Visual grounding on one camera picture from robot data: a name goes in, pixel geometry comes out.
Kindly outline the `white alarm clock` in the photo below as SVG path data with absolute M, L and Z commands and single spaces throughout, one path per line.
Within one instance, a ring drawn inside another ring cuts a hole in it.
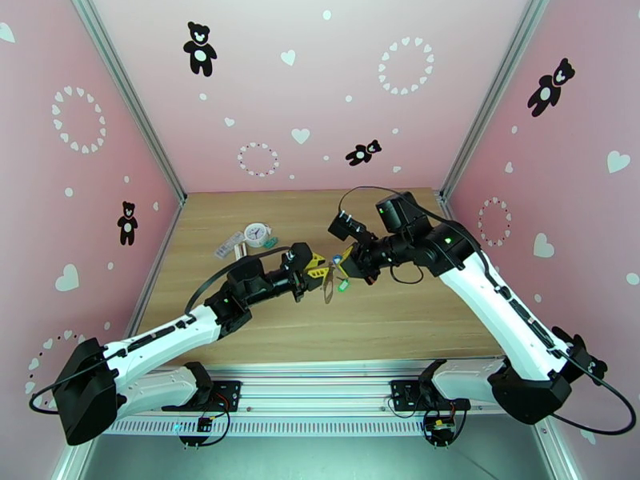
M 244 241 L 251 248 L 264 247 L 270 239 L 272 229 L 263 222 L 252 222 L 243 231 Z

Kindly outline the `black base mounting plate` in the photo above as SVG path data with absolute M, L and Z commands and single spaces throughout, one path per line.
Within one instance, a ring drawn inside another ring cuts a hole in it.
M 214 380 L 209 405 L 210 410 L 234 413 L 238 410 L 243 383 L 238 380 Z
M 426 409 L 417 379 L 395 379 L 390 385 L 390 407 L 396 413 L 415 413 Z

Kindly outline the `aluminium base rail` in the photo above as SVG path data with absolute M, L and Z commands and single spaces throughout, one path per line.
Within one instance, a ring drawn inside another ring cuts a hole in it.
M 242 382 L 232 422 L 390 418 L 390 382 L 413 379 L 430 359 L 208 366 L 217 380 Z

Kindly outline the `aluminium frame post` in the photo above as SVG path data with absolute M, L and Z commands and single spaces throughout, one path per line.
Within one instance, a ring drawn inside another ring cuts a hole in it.
M 437 201 L 443 211 L 449 210 L 454 190 L 498 108 L 549 3 L 550 0 L 528 0 L 482 103 L 462 140 L 441 188 L 436 192 Z
M 156 130 L 138 96 L 130 76 L 120 59 L 115 45 L 110 39 L 107 29 L 102 22 L 98 9 L 93 0 L 70 0 L 75 8 L 82 24 L 90 36 L 94 47 L 105 64 L 114 84 L 118 88 L 122 100 L 126 104 L 138 130 L 150 149 L 154 160 L 158 164 L 165 180 L 169 183 L 178 205 L 183 207 L 187 200 L 187 193 L 170 162 L 168 154 L 163 147 Z
M 93 439 L 79 446 L 64 446 L 50 480 L 81 480 L 95 443 Z
M 554 432 L 545 424 L 534 425 L 533 430 L 550 480 L 574 480 Z

